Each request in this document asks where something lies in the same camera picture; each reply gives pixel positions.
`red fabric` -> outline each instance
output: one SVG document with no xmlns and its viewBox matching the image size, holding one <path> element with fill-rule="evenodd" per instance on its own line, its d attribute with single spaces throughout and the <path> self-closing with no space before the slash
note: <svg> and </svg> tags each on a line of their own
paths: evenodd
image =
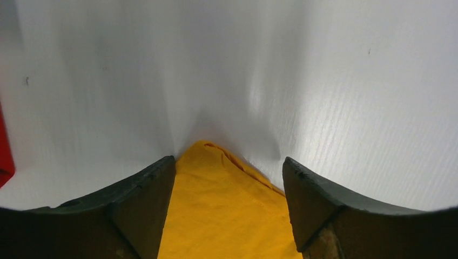
<svg viewBox="0 0 458 259">
<path fill-rule="evenodd" d="M 2 187 L 15 173 L 13 156 L 11 155 L 5 121 L 3 120 L 0 105 L 0 187 Z"/>
</svg>

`yellow fabric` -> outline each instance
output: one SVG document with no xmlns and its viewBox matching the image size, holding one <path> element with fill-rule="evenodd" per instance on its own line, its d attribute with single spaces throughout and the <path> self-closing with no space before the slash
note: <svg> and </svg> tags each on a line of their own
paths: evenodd
<svg viewBox="0 0 458 259">
<path fill-rule="evenodd" d="M 177 162 L 159 258 L 301 258 L 283 193 L 207 141 Z"/>
</svg>

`white surface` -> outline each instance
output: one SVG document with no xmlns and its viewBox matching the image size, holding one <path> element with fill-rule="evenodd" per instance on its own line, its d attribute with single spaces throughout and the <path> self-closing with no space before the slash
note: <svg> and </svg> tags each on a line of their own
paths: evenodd
<svg viewBox="0 0 458 259">
<path fill-rule="evenodd" d="M 288 155 L 375 199 L 458 204 L 456 1 L 17 7 L 0 98 L 18 172 L 1 206 L 57 206 L 201 138 L 278 186 Z"/>
</svg>

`cloth fold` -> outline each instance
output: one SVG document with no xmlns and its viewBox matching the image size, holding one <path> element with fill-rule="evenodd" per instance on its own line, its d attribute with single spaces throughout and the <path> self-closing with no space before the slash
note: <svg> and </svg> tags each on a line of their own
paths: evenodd
<svg viewBox="0 0 458 259">
<path fill-rule="evenodd" d="M 177 161 L 159 258 L 301 258 L 286 198 L 251 166 L 208 141 Z"/>
</svg>

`white backdrop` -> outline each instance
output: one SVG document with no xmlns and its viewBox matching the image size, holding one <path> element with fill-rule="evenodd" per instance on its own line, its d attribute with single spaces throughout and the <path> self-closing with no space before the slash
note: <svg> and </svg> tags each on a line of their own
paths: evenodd
<svg viewBox="0 0 458 259">
<path fill-rule="evenodd" d="M 0 206 L 57 206 L 202 138 L 280 187 L 291 156 L 375 199 L 458 204 L 457 1 L 16 4 Z"/>
</svg>

